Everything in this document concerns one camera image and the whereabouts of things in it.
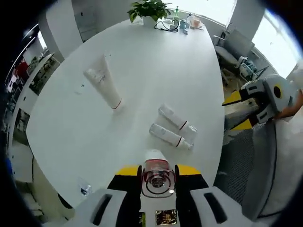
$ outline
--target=floor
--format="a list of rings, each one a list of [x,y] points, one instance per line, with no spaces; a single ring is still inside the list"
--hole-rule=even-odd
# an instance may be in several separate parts
[[[230,80],[227,87],[224,87],[224,97],[228,97],[231,93],[239,87],[239,81],[236,79]],[[235,104],[225,107],[225,114],[240,110],[247,104]],[[33,177],[34,183],[31,185],[34,198],[37,200],[44,213],[40,218],[42,223],[57,222],[63,224],[71,219],[74,215],[74,209],[65,208],[59,200],[56,190],[48,182],[47,178],[41,171],[38,163],[34,159],[33,162]]]

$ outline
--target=white bottle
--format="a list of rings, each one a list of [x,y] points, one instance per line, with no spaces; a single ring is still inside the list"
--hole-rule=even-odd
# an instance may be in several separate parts
[[[157,124],[151,125],[150,134],[168,142],[169,144],[171,144],[174,147],[177,147],[178,149],[187,149],[187,150],[192,149],[192,145],[187,143],[183,137],[176,135],[173,132]]]
[[[175,114],[175,112],[170,109],[165,104],[162,104],[159,108],[159,114],[173,123],[179,130],[180,135],[186,138],[187,142],[190,144],[194,143],[194,139],[197,134],[197,129],[188,121],[181,119]]]
[[[83,74],[113,110],[120,106],[122,99],[115,88],[104,54]]]

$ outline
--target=hand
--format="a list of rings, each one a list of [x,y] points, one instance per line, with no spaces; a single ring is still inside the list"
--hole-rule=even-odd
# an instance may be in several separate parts
[[[302,90],[300,90],[297,103],[294,106],[286,107],[282,112],[280,112],[277,116],[275,116],[274,119],[281,119],[285,117],[294,116],[302,106],[303,106],[303,92]]]

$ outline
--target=cable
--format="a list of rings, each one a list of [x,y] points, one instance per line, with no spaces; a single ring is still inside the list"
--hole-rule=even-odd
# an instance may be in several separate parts
[[[174,22],[174,21],[177,21],[178,22],[178,25],[175,27],[175,28],[173,28],[173,29],[170,29],[170,28],[167,28],[165,25],[164,25],[164,23],[163,23],[163,21],[159,21],[153,28],[154,29],[158,29],[158,30],[162,30],[162,31],[167,31],[167,32],[178,32],[179,31],[179,29],[178,29],[178,27],[179,27],[179,21],[178,20],[172,20],[172,22]],[[159,24],[159,23],[162,23],[163,24],[163,26],[165,27],[165,29],[164,28],[157,28],[157,25]]]

